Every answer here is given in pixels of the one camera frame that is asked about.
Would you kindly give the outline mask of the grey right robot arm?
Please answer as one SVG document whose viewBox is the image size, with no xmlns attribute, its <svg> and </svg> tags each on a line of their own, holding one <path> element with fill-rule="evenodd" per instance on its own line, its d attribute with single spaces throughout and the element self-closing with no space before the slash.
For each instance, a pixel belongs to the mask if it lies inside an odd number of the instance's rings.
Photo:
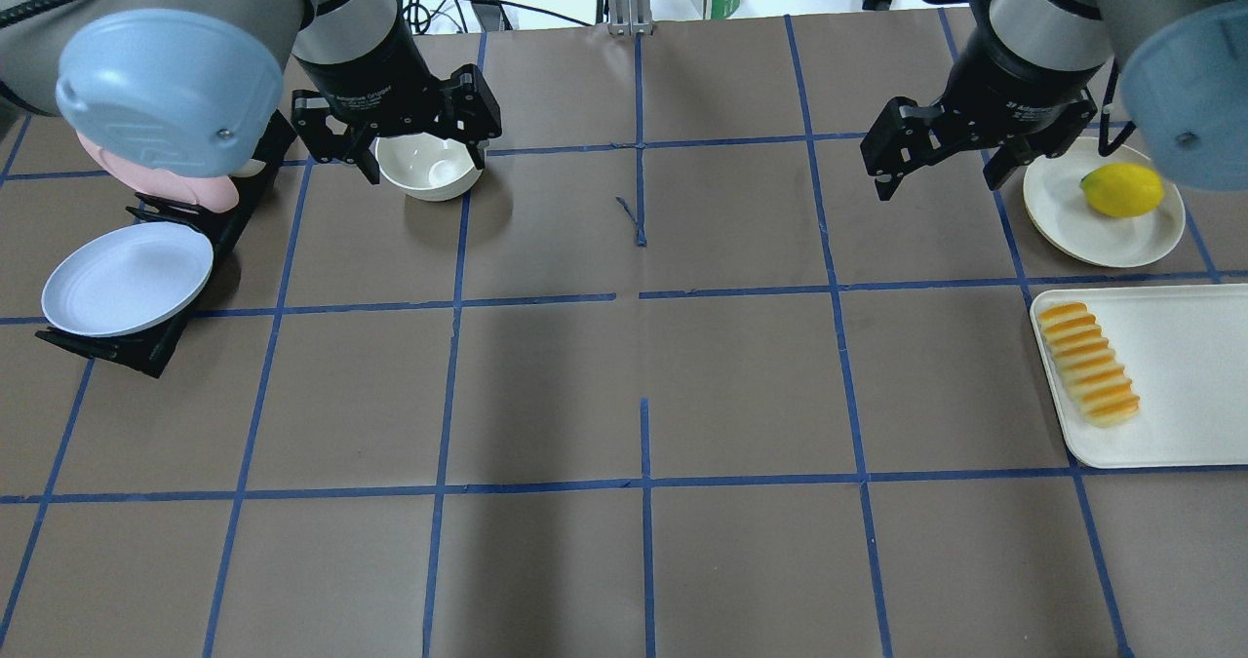
<svg viewBox="0 0 1248 658">
<path fill-rule="evenodd" d="M 953 0 L 976 22 L 935 102 L 894 97 L 861 142 L 889 200 L 905 175 L 990 150 L 992 189 L 1073 146 L 1122 102 L 1154 169 L 1208 191 L 1246 189 L 1247 0 Z"/>
</svg>

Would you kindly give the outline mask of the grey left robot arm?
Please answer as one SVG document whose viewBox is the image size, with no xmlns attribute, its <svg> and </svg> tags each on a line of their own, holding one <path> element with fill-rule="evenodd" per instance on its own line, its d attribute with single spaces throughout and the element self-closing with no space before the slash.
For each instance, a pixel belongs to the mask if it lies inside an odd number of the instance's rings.
<svg viewBox="0 0 1248 658">
<path fill-rule="evenodd" d="M 211 177 L 258 147 L 298 62 L 291 124 L 378 182 L 376 139 L 436 135 L 477 169 L 502 134 L 477 64 L 437 79 L 401 0 L 2 0 L 2 116 L 59 116 L 121 159 Z"/>
</svg>

